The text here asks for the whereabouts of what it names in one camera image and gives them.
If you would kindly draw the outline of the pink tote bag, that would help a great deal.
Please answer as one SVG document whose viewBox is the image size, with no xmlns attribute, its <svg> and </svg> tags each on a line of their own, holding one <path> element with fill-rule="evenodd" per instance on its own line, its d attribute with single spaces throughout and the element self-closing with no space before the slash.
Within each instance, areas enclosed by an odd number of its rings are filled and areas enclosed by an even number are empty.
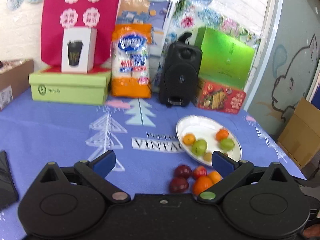
<svg viewBox="0 0 320 240">
<path fill-rule="evenodd" d="M 119 0 L 44 0 L 41 21 L 41 60 L 50 66 L 62 61 L 63 32 L 85 27 L 97 30 L 94 65 L 110 58 L 111 36 Z"/>
</svg>

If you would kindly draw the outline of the shiny green gift box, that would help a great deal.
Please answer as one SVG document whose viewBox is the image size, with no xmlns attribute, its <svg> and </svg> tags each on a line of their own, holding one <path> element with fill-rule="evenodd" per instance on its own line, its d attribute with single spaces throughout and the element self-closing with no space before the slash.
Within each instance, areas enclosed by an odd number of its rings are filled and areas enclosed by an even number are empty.
<svg viewBox="0 0 320 240">
<path fill-rule="evenodd" d="M 195 46 L 202 50 L 200 76 L 243 90 L 255 50 L 215 29 L 198 29 Z"/>
</svg>

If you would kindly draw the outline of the white cup box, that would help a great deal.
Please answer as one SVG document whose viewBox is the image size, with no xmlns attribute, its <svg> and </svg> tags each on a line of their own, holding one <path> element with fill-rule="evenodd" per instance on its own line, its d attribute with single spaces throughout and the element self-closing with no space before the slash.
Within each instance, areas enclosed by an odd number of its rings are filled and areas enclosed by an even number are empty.
<svg viewBox="0 0 320 240">
<path fill-rule="evenodd" d="M 61 72 L 87 74 L 94 64 L 97 29 L 65 29 L 62 41 Z"/>
</svg>

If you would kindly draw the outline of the dark purple plum top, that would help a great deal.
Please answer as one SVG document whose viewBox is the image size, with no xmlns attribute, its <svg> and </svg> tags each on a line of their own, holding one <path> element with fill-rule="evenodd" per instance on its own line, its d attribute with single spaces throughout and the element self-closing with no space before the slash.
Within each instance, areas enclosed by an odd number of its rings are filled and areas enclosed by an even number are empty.
<svg viewBox="0 0 320 240">
<path fill-rule="evenodd" d="M 192 175 L 192 170 L 187 165 L 179 165 L 174 170 L 174 177 L 188 179 Z"/>
</svg>

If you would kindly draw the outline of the brown cardboard box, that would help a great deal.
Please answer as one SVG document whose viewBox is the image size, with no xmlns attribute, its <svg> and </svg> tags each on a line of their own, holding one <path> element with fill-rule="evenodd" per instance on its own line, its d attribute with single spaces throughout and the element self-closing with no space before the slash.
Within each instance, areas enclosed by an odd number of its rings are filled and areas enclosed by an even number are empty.
<svg viewBox="0 0 320 240">
<path fill-rule="evenodd" d="M 1 61 L 1 111 L 30 87 L 29 75 L 33 72 L 33 59 Z"/>
</svg>

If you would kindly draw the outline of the small orange kumquat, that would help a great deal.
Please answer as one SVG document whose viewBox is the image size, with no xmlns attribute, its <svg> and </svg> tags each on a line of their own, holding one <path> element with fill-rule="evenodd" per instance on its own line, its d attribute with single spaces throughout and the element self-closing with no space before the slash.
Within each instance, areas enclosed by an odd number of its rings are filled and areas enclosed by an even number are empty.
<svg viewBox="0 0 320 240">
<path fill-rule="evenodd" d="M 182 138 L 182 141 L 185 145 L 192 145 L 195 141 L 196 141 L 196 137 L 194 134 L 192 133 L 187 133 L 184 135 L 184 137 Z"/>
</svg>

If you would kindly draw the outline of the black speaker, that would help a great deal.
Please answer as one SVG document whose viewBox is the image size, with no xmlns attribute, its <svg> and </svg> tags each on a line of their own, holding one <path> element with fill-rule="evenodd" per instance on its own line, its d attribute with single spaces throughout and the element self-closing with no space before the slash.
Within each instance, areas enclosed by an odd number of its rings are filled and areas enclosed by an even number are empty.
<svg viewBox="0 0 320 240">
<path fill-rule="evenodd" d="M 183 33 L 167 51 L 159 85 L 159 102 L 167 107 L 189 105 L 196 93 L 202 50 L 189 45 Z"/>
</svg>

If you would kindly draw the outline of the light green shoe box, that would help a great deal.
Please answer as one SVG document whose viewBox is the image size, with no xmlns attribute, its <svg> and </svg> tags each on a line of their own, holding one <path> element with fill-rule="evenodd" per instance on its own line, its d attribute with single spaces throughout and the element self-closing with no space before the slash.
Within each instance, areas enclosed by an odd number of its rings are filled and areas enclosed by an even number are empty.
<svg viewBox="0 0 320 240">
<path fill-rule="evenodd" d="M 34 101 L 103 105 L 108 97 L 111 70 L 94 67 L 87 74 L 63 73 L 48 67 L 29 75 Z"/>
</svg>

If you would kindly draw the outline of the orange paper cup pack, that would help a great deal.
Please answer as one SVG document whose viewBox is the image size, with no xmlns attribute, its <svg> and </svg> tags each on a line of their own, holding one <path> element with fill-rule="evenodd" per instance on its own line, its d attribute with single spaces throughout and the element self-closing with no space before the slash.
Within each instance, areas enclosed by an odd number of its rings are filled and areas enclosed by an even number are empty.
<svg viewBox="0 0 320 240">
<path fill-rule="evenodd" d="M 118 24 L 111 42 L 111 93 L 116 97 L 151 97 L 152 25 Z"/>
</svg>

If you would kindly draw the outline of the dark red plum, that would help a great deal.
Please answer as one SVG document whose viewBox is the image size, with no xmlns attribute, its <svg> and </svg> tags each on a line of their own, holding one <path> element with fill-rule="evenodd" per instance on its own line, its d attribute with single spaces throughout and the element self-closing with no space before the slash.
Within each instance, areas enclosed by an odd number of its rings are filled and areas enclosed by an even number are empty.
<svg viewBox="0 0 320 240">
<path fill-rule="evenodd" d="M 170 193 L 184 193 L 187 189 L 189 189 L 189 183 L 183 177 L 175 177 L 169 183 Z"/>
</svg>

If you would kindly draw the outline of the blue printed tablecloth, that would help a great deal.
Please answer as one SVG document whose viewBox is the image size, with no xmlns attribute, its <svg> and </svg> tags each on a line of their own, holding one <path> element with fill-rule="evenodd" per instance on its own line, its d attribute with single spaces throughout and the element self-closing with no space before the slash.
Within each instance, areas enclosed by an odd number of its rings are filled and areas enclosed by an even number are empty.
<svg viewBox="0 0 320 240">
<path fill-rule="evenodd" d="M 34 101 L 27 91 L 1 113 L 1 149 L 7 152 L 20 196 L 46 163 L 73 166 L 109 149 L 117 164 L 108 181 L 131 196 L 165 194 L 176 166 L 197 167 L 176 137 L 178 120 L 188 115 L 206 116 L 227 128 L 240 142 L 243 158 L 254 165 L 279 161 L 291 175 L 302 177 L 246 111 L 232 115 L 193 105 L 168 108 L 157 98 L 110 98 L 106 106 L 83 106 Z"/>
</svg>

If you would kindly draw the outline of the large orange mandarin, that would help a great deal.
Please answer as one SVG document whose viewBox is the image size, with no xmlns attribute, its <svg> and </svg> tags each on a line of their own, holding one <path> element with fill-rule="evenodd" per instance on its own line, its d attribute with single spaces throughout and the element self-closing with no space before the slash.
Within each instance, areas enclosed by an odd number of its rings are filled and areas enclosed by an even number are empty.
<svg viewBox="0 0 320 240">
<path fill-rule="evenodd" d="M 220 129 L 216 135 L 215 135 L 215 139 L 217 141 L 221 141 L 223 139 L 227 139 L 229 136 L 229 132 L 226 129 Z"/>
</svg>

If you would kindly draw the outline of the cardboard box on floor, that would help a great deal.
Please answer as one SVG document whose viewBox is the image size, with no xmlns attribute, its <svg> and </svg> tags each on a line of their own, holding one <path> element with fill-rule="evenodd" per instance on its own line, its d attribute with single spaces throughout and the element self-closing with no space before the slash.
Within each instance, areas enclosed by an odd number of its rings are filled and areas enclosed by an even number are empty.
<svg viewBox="0 0 320 240">
<path fill-rule="evenodd" d="M 304 168 L 319 152 L 319 109 L 302 98 L 277 144 L 299 168 Z"/>
</svg>

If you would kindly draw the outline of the small orange mandarin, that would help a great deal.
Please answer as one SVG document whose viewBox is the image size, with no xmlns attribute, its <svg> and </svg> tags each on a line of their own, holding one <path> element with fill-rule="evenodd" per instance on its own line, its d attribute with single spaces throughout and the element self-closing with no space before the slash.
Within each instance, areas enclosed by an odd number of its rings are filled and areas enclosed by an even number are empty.
<svg viewBox="0 0 320 240">
<path fill-rule="evenodd" d="M 221 175 L 217 171 L 212 171 L 207 176 L 212 181 L 213 185 L 222 180 Z"/>
</svg>

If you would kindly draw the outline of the red cracker box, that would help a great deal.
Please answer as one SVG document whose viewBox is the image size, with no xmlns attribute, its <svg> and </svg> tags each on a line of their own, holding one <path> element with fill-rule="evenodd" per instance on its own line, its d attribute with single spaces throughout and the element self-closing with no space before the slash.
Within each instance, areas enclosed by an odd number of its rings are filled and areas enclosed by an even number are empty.
<svg viewBox="0 0 320 240">
<path fill-rule="evenodd" d="M 245 97 L 243 90 L 199 78 L 193 104 L 200 109 L 238 114 Z"/>
</svg>

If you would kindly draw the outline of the brown longan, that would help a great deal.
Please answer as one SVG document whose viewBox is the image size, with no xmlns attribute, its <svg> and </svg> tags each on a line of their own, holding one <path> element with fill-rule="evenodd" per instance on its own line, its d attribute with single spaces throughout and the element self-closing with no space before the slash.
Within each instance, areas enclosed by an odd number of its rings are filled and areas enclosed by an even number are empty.
<svg viewBox="0 0 320 240">
<path fill-rule="evenodd" d="M 203 156 L 203 160 L 208 163 L 211 163 L 212 162 L 212 153 L 211 152 L 205 153 Z"/>
</svg>

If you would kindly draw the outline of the large green fruit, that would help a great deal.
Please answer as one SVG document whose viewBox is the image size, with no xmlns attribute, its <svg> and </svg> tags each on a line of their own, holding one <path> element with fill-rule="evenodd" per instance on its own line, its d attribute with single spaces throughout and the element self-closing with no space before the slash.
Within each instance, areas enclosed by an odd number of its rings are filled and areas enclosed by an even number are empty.
<svg viewBox="0 0 320 240">
<path fill-rule="evenodd" d="M 196 156 L 203 156 L 207 150 L 207 142 L 204 139 L 196 140 L 192 147 L 191 152 Z"/>
</svg>

